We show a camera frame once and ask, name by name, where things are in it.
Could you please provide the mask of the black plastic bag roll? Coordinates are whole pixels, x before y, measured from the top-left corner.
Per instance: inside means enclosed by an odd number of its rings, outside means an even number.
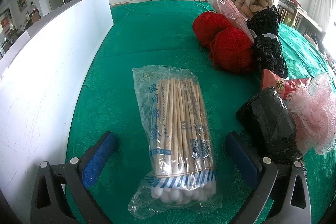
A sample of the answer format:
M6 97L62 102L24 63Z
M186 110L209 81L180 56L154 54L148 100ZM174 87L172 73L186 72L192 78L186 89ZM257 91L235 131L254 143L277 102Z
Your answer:
M236 112L236 117L262 157L276 164L304 164L297 148L295 122L274 87L259 91Z

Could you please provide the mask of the bag of cotton swabs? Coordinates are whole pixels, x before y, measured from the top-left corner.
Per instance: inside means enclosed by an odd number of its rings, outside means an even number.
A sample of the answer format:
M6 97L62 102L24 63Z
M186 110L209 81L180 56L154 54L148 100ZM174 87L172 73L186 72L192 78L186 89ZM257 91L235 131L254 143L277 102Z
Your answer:
M188 69L133 69L134 91L149 144L151 171L128 205L145 219L189 208L209 214L222 206L207 112L199 81Z

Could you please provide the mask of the red snack packet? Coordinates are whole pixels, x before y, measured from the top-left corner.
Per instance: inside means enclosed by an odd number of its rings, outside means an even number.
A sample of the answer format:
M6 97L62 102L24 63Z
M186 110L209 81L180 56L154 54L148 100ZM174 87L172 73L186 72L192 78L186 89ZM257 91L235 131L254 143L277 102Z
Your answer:
M288 94L296 92L298 88L308 86L310 81L310 78L285 80L272 71L264 69L262 71L261 89L274 87L279 96L286 100Z

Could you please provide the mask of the pink mesh bath sponge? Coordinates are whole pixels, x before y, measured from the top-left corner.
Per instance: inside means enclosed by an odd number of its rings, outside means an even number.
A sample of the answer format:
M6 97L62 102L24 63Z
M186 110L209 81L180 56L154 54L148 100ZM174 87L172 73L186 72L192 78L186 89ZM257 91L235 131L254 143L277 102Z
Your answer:
M286 104L302 154L314 149L325 155L335 149L335 92L328 74L321 73L288 94Z

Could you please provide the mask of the black lace hair accessory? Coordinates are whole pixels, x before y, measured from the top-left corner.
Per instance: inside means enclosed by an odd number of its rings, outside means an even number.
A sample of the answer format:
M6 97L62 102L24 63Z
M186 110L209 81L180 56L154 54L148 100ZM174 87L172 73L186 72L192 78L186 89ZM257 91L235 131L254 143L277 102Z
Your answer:
M247 27L254 32L252 59L255 68L262 72L268 69L274 74L288 77L288 67L278 38L280 15L276 6L268 6L247 20Z

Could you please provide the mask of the red yarn ball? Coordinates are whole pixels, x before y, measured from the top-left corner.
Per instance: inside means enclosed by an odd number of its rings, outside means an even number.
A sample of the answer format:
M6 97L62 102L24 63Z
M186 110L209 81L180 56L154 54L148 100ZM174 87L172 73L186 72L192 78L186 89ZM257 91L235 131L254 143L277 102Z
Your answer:
M222 14L201 13L193 21L193 32L200 44L210 50L215 67L232 73L252 69L252 41Z

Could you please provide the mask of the pink packaged cloth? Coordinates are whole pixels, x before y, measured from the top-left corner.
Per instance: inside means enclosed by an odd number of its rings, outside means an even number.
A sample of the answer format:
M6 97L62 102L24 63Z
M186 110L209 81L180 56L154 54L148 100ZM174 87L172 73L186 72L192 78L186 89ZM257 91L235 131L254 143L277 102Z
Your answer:
M218 13L224 15L234 27L242 30L251 42L254 42L254 38L247 27L246 18L242 16L231 0L208 0L208 2Z

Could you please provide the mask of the white cardboard storage box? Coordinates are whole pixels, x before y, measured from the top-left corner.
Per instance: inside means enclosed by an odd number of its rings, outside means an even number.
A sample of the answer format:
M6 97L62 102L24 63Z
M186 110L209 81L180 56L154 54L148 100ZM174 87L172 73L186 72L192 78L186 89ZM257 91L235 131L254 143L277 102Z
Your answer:
M74 0L34 23L1 59L1 191L22 222L39 164L66 159L81 87L112 26L109 0Z

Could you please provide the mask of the green satin tablecloth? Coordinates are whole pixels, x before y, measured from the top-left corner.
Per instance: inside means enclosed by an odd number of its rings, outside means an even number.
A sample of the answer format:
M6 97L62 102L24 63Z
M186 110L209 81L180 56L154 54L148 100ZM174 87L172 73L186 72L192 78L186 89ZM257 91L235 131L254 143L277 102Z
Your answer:
M200 215L169 210L145 223L228 223L247 199L250 188L224 149L231 131L242 132L236 111L261 87L253 74L216 69L208 50L194 35L194 19L210 9L194 1L152 1L113 7L110 29L82 86L72 119L67 159L81 156L100 136L113 132L116 151L90 192L113 223L139 223L128 205L150 172L149 148L134 92L133 68L167 65L189 69L198 77L207 110L218 169L222 207Z

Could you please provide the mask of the wooden railing furniture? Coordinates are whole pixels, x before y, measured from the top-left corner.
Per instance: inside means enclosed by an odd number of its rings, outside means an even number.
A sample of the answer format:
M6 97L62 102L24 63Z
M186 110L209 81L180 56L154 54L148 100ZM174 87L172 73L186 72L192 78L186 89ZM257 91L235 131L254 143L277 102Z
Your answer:
M290 0L279 0L277 4L281 22L308 36L316 36L319 40L325 37L326 32L315 22L298 4Z

